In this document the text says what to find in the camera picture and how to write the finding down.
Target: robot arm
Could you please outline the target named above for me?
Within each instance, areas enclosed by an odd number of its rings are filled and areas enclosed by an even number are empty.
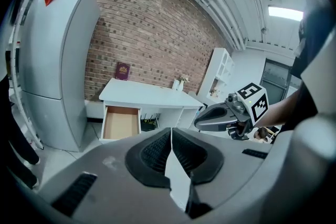
[[[250,83],[235,93],[230,93],[224,103],[206,108],[196,118],[195,127],[201,131],[228,131],[232,139],[247,140],[268,110],[266,89]]]

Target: freezer drawer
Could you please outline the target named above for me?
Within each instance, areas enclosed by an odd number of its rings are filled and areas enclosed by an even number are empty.
[[[141,132],[140,115],[138,108],[105,106],[100,140],[109,142],[138,135]]]
[[[41,97],[24,91],[22,97],[28,116],[43,144],[60,150],[79,151],[65,115],[62,100]]]

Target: window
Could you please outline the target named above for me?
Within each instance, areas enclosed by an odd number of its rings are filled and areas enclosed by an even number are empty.
[[[291,67],[266,59],[260,85],[268,95],[269,104],[275,104],[293,94],[301,80],[290,74]]]

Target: brick wall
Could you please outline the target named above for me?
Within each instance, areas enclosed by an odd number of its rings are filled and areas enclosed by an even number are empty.
[[[97,2],[101,16],[88,53],[86,99],[97,100],[118,61],[131,65],[129,80],[171,87],[187,74],[184,91],[197,92],[213,49],[228,47],[193,0]]]

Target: person's arm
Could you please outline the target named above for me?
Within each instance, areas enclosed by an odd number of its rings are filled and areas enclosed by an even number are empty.
[[[292,114],[292,111],[298,100],[300,90],[301,87],[288,98],[280,101],[279,103],[270,105],[265,115],[261,118],[255,127],[276,126],[284,124],[288,120],[288,117],[290,117]]]

